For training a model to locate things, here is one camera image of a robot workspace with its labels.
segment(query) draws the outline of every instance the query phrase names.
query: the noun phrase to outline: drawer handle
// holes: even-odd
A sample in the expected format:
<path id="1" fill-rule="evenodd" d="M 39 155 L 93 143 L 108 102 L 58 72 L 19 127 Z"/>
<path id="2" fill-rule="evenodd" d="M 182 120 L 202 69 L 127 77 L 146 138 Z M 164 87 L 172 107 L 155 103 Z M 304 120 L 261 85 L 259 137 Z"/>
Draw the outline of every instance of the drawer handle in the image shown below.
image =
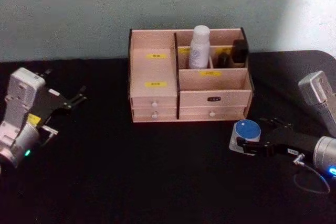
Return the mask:
<path id="1" fill-rule="evenodd" d="M 158 119 L 159 118 L 159 114 L 157 111 L 155 111 L 153 114 L 152 114 L 152 119 Z"/>

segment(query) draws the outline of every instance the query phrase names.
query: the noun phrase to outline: yellow label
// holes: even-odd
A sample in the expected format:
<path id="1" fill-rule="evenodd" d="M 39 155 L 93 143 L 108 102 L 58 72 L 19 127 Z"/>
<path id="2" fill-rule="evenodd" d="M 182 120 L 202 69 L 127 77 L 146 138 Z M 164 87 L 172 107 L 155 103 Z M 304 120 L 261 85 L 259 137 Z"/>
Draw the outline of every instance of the yellow label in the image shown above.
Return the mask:
<path id="1" fill-rule="evenodd" d="M 147 59 L 165 59 L 167 55 L 165 54 L 149 54 L 147 55 Z"/>
<path id="2" fill-rule="evenodd" d="M 156 82 L 145 82 L 145 87 L 147 88 L 161 88 L 161 87 L 166 87 L 167 82 L 165 81 L 156 81 Z"/>
<path id="3" fill-rule="evenodd" d="M 216 52 L 216 55 L 220 55 L 222 52 L 230 55 L 231 51 L 232 51 L 232 46 L 229 46 L 229 47 L 217 47 L 215 52 Z"/>
<path id="4" fill-rule="evenodd" d="M 201 76 L 221 76 L 222 72 L 220 71 L 200 71 Z"/>
<path id="5" fill-rule="evenodd" d="M 32 126 L 36 126 L 40 120 L 41 118 L 39 118 L 36 115 L 33 115 L 33 114 L 28 115 L 28 123 L 30 123 Z"/>
<path id="6" fill-rule="evenodd" d="M 179 47 L 179 54 L 189 54 L 190 47 Z"/>

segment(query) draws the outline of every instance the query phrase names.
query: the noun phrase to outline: wooden organizer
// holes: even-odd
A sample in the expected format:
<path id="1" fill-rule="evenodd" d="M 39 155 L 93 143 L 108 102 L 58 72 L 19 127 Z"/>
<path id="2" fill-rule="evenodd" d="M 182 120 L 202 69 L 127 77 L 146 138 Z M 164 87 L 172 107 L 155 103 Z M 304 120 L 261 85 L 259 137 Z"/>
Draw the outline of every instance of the wooden organizer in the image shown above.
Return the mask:
<path id="1" fill-rule="evenodd" d="M 248 62 L 214 69 L 230 55 L 242 28 L 211 29 L 207 69 L 188 69 L 193 30 L 130 30 L 129 99 L 133 122 L 237 121 L 247 117 L 253 89 Z"/>

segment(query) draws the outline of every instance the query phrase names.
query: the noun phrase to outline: wooden drawer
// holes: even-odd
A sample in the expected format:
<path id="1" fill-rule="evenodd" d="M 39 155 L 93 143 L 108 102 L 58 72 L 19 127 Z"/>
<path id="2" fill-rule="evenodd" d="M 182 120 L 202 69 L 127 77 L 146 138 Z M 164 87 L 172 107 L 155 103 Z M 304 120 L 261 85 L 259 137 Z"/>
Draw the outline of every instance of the wooden drawer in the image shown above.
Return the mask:
<path id="1" fill-rule="evenodd" d="M 191 121 L 244 119 L 244 106 L 180 108 L 180 119 Z"/>
<path id="2" fill-rule="evenodd" d="M 181 91 L 181 107 L 247 106 L 251 90 Z"/>
<path id="3" fill-rule="evenodd" d="M 177 108 L 150 108 L 150 109 L 134 109 L 133 115 L 136 116 L 145 116 L 152 118 L 152 115 L 156 115 L 156 119 L 159 120 L 161 117 L 165 116 L 174 116 L 176 119 L 176 110 Z"/>
<path id="4" fill-rule="evenodd" d="M 176 97 L 136 97 L 132 98 L 133 108 L 176 107 Z"/>

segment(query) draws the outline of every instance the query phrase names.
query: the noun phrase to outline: blue lid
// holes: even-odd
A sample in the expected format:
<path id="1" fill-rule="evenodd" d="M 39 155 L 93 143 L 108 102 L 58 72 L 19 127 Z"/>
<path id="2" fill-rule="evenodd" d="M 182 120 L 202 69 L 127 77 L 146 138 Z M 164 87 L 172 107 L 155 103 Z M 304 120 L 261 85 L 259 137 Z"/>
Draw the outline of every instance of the blue lid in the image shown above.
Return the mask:
<path id="1" fill-rule="evenodd" d="M 236 124 L 236 132 L 242 138 L 245 139 L 254 139 L 258 137 L 261 133 L 259 125 L 251 120 L 240 120 Z"/>

